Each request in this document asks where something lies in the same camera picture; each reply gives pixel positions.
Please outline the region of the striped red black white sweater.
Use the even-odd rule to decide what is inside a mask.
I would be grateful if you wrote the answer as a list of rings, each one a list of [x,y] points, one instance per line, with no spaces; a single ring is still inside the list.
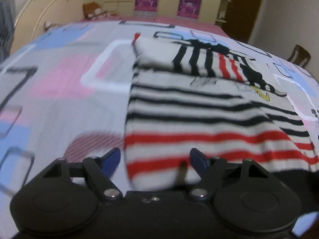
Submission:
[[[196,183],[189,154],[318,172],[318,143],[265,65],[196,39],[139,37],[125,123],[137,190]]]

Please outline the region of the patterned grey pink blue bedspread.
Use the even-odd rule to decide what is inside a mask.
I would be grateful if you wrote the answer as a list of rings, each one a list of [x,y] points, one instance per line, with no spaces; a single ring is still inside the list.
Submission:
[[[68,24],[23,46],[1,64],[1,238],[17,232],[9,202],[55,157],[82,160],[119,147],[114,179],[132,186],[125,123],[139,38],[196,39],[265,65],[318,143],[318,83],[306,70],[228,37],[133,21]]]

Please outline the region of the pink bed sheet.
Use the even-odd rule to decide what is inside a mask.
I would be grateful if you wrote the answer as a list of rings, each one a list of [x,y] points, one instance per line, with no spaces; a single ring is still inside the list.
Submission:
[[[83,20],[80,20],[80,22],[100,22],[100,21],[133,21],[133,22],[172,24],[172,25],[178,25],[182,27],[188,27],[190,29],[195,29],[199,31],[210,32],[210,33],[214,33],[214,34],[229,38],[229,36],[217,25],[200,23],[200,22],[190,21],[190,20],[183,20],[181,18],[169,18],[169,17],[162,17],[162,16],[157,16],[155,18],[109,16],[105,18],[95,18],[92,20],[89,20],[86,18]]]

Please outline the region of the dark wooden chair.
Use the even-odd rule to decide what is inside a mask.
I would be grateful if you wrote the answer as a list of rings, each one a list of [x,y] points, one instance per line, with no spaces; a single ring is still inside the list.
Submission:
[[[310,53],[300,45],[295,45],[291,56],[288,58],[288,61],[298,65],[301,68],[305,68],[311,60]]]

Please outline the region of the cream open shelf unit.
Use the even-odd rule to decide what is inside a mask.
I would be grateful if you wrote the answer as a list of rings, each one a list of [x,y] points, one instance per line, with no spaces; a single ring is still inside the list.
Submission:
[[[225,15],[227,11],[228,5],[231,3],[231,0],[220,0],[219,9],[217,12],[215,24],[219,27],[222,27],[224,23],[226,23]]]

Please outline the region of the floral pillow at bed edge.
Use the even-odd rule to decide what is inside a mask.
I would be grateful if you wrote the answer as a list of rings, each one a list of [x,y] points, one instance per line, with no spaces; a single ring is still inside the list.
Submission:
[[[47,32],[47,31],[50,31],[51,29],[57,28],[59,26],[61,26],[61,25],[57,24],[57,23],[44,22],[43,29],[45,32]]]

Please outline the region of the orange white pillow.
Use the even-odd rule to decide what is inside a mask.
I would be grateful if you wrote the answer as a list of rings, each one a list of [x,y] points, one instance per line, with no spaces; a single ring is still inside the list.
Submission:
[[[82,5],[84,17],[86,19],[103,18],[107,16],[107,11],[96,2],[85,3]]]

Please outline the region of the right purple poster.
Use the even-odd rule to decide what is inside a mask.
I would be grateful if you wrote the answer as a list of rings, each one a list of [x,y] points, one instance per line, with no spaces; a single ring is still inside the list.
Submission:
[[[177,16],[197,20],[202,0],[179,0]]]

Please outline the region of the purple poster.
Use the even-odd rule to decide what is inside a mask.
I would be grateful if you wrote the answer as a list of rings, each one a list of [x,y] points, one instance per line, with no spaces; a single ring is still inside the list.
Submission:
[[[134,16],[155,18],[159,0],[135,0]]]
[[[179,0],[177,16],[197,20],[202,0]]]

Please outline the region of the cream curved headboard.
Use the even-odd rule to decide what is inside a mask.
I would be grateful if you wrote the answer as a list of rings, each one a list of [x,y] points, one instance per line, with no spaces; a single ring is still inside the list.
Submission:
[[[68,24],[84,19],[83,4],[103,0],[28,0],[15,20],[11,53],[44,33],[44,23]]]

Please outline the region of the left purple poster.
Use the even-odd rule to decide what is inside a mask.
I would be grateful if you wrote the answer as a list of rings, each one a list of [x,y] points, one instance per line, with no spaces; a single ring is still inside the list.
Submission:
[[[134,16],[155,18],[159,0],[135,0]]]

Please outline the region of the dark brown wooden door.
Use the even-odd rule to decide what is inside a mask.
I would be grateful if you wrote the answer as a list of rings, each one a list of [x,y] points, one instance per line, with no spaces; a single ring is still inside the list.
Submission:
[[[232,39],[248,42],[262,0],[231,0],[225,12],[223,31]]]

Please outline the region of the grey curtain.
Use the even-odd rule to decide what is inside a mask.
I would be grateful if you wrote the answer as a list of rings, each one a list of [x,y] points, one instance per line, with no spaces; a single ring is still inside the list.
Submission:
[[[8,58],[14,38],[14,0],[1,0],[1,63]]]

